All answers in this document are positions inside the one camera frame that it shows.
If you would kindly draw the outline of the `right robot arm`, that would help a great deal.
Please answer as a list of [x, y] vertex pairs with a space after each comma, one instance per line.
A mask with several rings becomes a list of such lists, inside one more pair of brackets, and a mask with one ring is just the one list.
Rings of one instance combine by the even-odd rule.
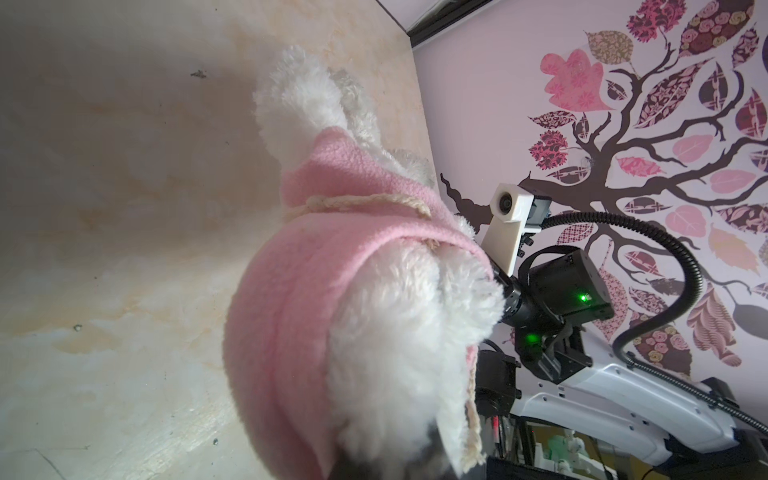
[[727, 386], [701, 386], [655, 371], [620, 349], [587, 345], [586, 324], [615, 313], [608, 287], [579, 248], [547, 249], [518, 277], [496, 268], [502, 321], [515, 352], [488, 343], [477, 360], [475, 405], [485, 418], [512, 416], [605, 441], [672, 479], [763, 479], [767, 434], [737, 410]]

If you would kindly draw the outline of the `white teddy bear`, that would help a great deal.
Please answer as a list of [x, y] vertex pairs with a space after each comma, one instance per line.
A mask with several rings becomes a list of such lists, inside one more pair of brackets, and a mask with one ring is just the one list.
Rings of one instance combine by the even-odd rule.
[[[321, 132], [339, 128], [382, 168], [438, 194], [426, 163], [383, 147], [357, 81], [303, 49], [274, 58], [254, 101], [281, 185]], [[328, 333], [335, 460], [322, 479], [457, 479], [481, 463], [477, 353], [503, 308], [492, 267], [458, 247], [394, 240], [376, 250], [342, 295]]]

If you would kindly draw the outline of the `pink teddy hoodie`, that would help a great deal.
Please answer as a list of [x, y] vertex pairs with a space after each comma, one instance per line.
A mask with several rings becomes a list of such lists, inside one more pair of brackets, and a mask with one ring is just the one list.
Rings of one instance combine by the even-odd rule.
[[486, 254], [432, 189], [385, 170], [339, 128], [282, 177], [299, 210], [256, 253], [232, 298], [224, 364], [251, 443], [278, 479], [322, 479], [335, 460], [327, 339], [365, 261], [394, 240], [433, 240]]

